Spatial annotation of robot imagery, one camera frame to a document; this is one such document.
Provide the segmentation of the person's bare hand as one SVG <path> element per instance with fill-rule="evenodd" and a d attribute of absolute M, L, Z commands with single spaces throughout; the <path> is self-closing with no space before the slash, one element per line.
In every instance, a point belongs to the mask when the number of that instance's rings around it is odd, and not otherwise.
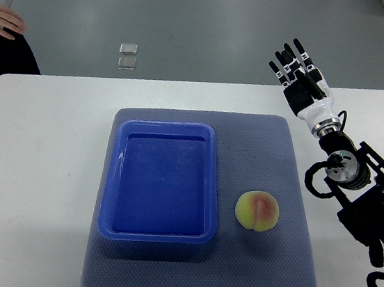
<path fill-rule="evenodd" d="M 7 30 L 23 35 L 26 28 L 27 25 L 20 15 L 0 4 L 0 36 L 8 40 L 14 40 L 15 37 L 8 33 Z"/>

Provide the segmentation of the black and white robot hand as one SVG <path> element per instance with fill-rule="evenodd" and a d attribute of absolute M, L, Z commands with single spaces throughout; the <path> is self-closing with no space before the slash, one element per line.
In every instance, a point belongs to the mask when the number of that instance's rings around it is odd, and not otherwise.
<path fill-rule="evenodd" d="M 275 53 L 277 62 L 269 67 L 282 85 L 284 96 L 293 114 L 306 122 L 315 138 L 342 129 L 342 121 L 333 110 L 334 96 L 323 74 L 298 39 L 284 44 Z"/>

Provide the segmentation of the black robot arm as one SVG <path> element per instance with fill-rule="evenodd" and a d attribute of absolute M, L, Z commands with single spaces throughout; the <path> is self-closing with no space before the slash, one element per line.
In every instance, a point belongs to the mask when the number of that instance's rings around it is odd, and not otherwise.
<path fill-rule="evenodd" d="M 315 197 L 341 204 L 338 220 L 367 247 L 376 269 L 367 275 L 367 287 L 378 287 L 384 281 L 384 159 L 365 142 L 354 146 L 343 131 L 346 116 L 341 111 L 337 120 L 320 124 L 317 135 L 327 159 L 312 165 L 304 182 Z"/>

